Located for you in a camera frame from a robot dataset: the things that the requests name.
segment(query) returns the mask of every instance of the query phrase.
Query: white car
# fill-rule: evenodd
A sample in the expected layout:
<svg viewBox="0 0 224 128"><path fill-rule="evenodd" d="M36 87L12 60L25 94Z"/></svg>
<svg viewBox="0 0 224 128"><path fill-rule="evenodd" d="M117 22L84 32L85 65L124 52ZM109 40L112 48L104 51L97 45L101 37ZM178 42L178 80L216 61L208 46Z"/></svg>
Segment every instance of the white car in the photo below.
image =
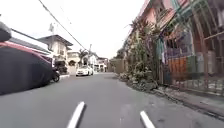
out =
<svg viewBox="0 0 224 128"><path fill-rule="evenodd" d="M93 69L89 66L82 66L77 69L76 76L90 76L93 75Z"/></svg>

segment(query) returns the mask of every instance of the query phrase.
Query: asphalt road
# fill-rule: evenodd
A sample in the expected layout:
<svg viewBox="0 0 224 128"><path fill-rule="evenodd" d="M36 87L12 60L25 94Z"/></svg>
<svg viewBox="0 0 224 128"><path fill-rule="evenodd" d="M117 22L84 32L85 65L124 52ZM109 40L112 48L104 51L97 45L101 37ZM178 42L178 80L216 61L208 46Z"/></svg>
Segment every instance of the asphalt road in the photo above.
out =
<svg viewBox="0 0 224 128"><path fill-rule="evenodd" d="M80 101L87 104L80 128L143 128L145 110L156 128L223 128L224 122L137 92L114 74L70 77L57 84L0 97L1 128L66 128Z"/></svg>

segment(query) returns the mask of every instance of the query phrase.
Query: dark car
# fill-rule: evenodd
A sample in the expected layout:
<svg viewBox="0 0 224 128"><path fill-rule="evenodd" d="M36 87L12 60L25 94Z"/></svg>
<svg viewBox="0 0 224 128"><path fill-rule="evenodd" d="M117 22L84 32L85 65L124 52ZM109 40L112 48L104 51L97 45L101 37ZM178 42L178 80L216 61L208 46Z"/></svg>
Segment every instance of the dark car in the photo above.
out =
<svg viewBox="0 0 224 128"><path fill-rule="evenodd" d="M51 63L38 53L10 43L9 29L0 22L0 95L39 88L52 79Z"/></svg>

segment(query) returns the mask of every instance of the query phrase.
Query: tree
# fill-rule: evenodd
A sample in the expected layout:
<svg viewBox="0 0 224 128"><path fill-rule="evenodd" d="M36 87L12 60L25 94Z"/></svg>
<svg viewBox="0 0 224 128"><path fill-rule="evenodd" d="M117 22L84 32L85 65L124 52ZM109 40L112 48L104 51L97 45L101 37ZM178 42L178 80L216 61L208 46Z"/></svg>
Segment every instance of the tree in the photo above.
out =
<svg viewBox="0 0 224 128"><path fill-rule="evenodd" d="M123 59L124 58L124 49L121 48L117 51L117 56L115 57L116 59Z"/></svg>
<svg viewBox="0 0 224 128"><path fill-rule="evenodd" d="M80 65L82 64L82 60L84 59L84 57L88 54L89 53L86 50L82 50L82 49L79 50L79 58L80 58L79 64Z"/></svg>
<svg viewBox="0 0 224 128"><path fill-rule="evenodd" d="M142 74L153 72L152 74L154 75L156 73L155 65L157 64L155 44L160 30L156 24L139 18L136 18L131 26L133 28L132 33L129 35L127 42L125 42L125 44L128 44L128 73L144 76ZM123 57L121 54L124 52L123 49L118 50L117 58Z"/></svg>

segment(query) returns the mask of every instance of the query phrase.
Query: metal gate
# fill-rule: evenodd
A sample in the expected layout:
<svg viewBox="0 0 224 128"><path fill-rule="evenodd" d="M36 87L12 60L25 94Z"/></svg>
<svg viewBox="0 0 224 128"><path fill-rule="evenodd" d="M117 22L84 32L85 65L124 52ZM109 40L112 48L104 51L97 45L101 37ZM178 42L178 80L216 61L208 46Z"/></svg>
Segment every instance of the metal gate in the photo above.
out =
<svg viewBox="0 0 224 128"><path fill-rule="evenodd" d="M188 0L158 42L164 44L159 67L163 84L223 95L223 0Z"/></svg>

